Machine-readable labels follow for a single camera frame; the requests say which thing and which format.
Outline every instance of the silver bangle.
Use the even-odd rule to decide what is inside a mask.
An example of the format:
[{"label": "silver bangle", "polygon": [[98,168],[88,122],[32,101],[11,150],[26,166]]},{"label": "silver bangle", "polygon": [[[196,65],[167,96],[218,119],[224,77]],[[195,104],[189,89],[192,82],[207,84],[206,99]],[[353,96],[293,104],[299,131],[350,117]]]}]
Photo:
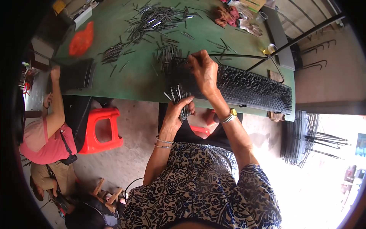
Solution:
[{"label": "silver bangle", "polygon": [[158,138],[158,136],[156,136],[156,137],[155,137],[155,139],[156,139],[156,140],[158,140],[158,141],[164,142],[164,143],[170,143],[170,144],[173,144],[173,142],[172,142],[172,141],[164,141],[164,140],[161,140],[161,139],[159,139],[159,138]]},{"label": "silver bangle", "polygon": [[157,145],[156,143],[154,143],[155,147],[159,147],[159,148],[170,148],[170,146],[162,146],[162,145]]}]

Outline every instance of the wrist watch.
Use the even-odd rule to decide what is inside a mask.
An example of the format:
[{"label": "wrist watch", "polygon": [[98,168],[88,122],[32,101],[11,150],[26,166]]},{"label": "wrist watch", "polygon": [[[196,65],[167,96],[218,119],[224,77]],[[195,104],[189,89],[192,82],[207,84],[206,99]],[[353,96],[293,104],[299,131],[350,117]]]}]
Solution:
[{"label": "wrist watch", "polygon": [[236,110],[234,108],[230,109],[230,115],[227,116],[224,119],[220,119],[221,123],[230,122],[231,120],[234,120],[238,114],[236,113]]}]

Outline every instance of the red plastic stool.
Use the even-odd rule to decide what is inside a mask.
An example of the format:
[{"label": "red plastic stool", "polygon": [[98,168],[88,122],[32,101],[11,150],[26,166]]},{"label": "red plastic stool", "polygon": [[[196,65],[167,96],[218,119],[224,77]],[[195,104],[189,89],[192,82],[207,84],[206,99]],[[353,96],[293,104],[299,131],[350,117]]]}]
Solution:
[{"label": "red plastic stool", "polygon": [[[85,142],[79,154],[94,154],[123,145],[123,138],[118,136],[117,117],[120,116],[117,108],[98,108],[89,113],[86,126]],[[99,120],[109,119],[112,129],[112,140],[101,143],[95,135],[95,126]]]},{"label": "red plastic stool", "polygon": [[192,131],[197,131],[197,132],[201,132],[201,133],[205,133],[208,136],[210,136],[211,131],[207,128],[204,127],[198,127],[198,126],[190,126]]}]

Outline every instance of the glass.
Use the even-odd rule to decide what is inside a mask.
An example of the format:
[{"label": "glass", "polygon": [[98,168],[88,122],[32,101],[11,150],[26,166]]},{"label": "glass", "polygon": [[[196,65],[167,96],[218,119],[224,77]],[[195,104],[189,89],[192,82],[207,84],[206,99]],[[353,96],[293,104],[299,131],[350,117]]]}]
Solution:
[{"label": "glass", "polygon": [[263,23],[265,20],[267,20],[268,19],[268,16],[265,14],[265,13],[263,13],[262,11],[261,12],[259,12],[259,14],[258,14],[258,16],[256,17],[256,21],[258,22],[258,23]]},{"label": "glass", "polygon": [[271,55],[272,53],[274,53],[277,50],[277,47],[274,44],[269,44],[268,47],[263,50],[263,54],[266,55]]}]

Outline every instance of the woman's left hand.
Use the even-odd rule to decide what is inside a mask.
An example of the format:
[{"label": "woman's left hand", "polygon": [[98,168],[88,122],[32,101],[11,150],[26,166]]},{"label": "woman's left hand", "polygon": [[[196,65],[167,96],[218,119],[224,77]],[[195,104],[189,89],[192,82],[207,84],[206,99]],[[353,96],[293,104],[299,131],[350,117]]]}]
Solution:
[{"label": "woman's left hand", "polygon": [[188,104],[189,112],[195,115],[195,106],[192,100],[194,96],[189,96],[173,105],[172,102],[168,104],[168,109],[164,117],[163,125],[159,133],[159,139],[164,141],[173,141],[177,131],[182,125],[179,119],[181,109]]}]

